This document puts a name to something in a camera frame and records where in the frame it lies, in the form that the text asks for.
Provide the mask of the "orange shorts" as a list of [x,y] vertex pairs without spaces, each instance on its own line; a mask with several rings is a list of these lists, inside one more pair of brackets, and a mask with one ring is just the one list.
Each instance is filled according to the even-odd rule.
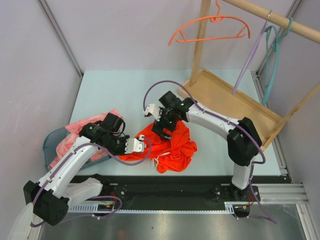
[[144,135],[151,141],[151,152],[148,158],[156,164],[157,171],[163,174],[168,170],[174,172],[185,170],[198,150],[197,144],[191,140],[190,129],[179,121],[171,133],[171,139],[163,140],[152,132],[153,125],[153,123],[149,124],[137,135]]

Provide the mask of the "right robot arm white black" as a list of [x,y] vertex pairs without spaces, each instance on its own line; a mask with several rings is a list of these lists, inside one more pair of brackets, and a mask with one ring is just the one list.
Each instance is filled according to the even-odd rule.
[[228,156],[233,161],[229,195],[237,201],[247,197],[252,163],[262,146],[253,121],[247,117],[239,120],[210,112],[193,98],[181,100],[171,91],[166,92],[159,102],[161,106],[149,104],[144,108],[146,117],[154,117],[152,131],[162,139],[170,140],[178,122],[184,121],[218,134],[226,140]]

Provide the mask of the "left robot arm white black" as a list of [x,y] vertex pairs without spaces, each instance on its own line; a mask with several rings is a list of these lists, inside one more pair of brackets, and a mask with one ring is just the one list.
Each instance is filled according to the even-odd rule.
[[24,199],[33,205],[32,213],[55,226],[66,216],[72,198],[64,194],[66,187],[81,167],[100,149],[109,156],[131,154],[143,150],[136,138],[118,132],[125,123],[108,113],[104,120],[85,124],[64,157],[37,182],[28,181],[23,187]]

